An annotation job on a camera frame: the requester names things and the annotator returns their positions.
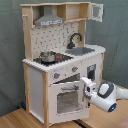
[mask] cabinet door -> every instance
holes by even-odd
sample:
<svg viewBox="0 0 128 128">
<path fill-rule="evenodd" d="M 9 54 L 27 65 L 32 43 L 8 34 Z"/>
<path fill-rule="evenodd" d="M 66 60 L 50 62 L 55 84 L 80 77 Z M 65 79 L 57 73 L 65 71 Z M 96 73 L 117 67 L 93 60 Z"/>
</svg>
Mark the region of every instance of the cabinet door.
<svg viewBox="0 0 128 128">
<path fill-rule="evenodd" d="M 89 3 L 88 19 L 102 22 L 103 4 Z"/>
<path fill-rule="evenodd" d="M 79 81 L 52 84 L 49 87 L 49 122 L 59 123 L 88 117 L 86 102 L 78 103 Z"/>
</svg>

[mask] sink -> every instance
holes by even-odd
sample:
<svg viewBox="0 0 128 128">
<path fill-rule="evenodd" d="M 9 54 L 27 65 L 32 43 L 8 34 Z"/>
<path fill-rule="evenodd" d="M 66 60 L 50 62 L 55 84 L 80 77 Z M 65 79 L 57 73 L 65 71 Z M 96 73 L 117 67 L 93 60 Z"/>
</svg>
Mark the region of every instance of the sink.
<svg viewBox="0 0 128 128">
<path fill-rule="evenodd" d="M 65 51 L 65 53 L 72 54 L 75 56 L 81 56 L 81 55 L 87 54 L 89 52 L 94 52 L 94 51 L 95 50 L 91 48 L 78 47 L 78 48 L 68 49 Z"/>
</svg>

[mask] oven handle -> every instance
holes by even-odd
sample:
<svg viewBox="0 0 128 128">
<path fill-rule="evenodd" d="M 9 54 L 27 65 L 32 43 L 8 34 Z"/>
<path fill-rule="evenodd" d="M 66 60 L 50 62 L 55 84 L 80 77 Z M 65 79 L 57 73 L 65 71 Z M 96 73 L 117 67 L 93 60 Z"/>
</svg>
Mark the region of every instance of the oven handle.
<svg viewBox="0 0 128 128">
<path fill-rule="evenodd" d="M 64 88 L 61 88 L 63 91 L 65 91 L 65 90 L 69 90 L 69 91 L 71 91 L 71 90 L 78 90 L 79 89 L 79 87 L 78 87 L 78 85 L 74 85 L 74 87 L 71 87 L 71 88 L 66 88 L 66 87 L 64 87 Z"/>
</svg>

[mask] gray wall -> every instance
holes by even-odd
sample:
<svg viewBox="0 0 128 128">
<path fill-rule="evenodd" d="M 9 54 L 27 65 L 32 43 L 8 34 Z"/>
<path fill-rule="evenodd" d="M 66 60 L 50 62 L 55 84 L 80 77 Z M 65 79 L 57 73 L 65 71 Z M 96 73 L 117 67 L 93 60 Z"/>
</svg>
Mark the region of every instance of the gray wall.
<svg viewBox="0 0 128 128">
<path fill-rule="evenodd" d="M 43 2 L 60 0 L 0 1 L 0 116 L 14 111 L 21 101 L 25 101 L 22 66 L 25 55 L 20 4 Z M 128 1 L 91 2 L 103 3 L 105 11 L 102 23 L 87 21 L 86 43 L 106 48 L 103 79 L 128 88 Z"/>
</svg>

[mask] oven door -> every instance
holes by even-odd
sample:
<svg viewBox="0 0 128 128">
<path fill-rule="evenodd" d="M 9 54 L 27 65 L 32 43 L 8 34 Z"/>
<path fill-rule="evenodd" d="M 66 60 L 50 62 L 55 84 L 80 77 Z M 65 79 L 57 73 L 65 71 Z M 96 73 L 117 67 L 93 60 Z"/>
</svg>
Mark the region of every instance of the oven door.
<svg viewBox="0 0 128 128">
<path fill-rule="evenodd" d="M 79 87 L 80 81 L 52 84 L 49 87 L 49 122 L 60 123 L 70 120 L 87 118 L 89 116 L 89 108 L 87 101 L 81 100 Z"/>
</svg>

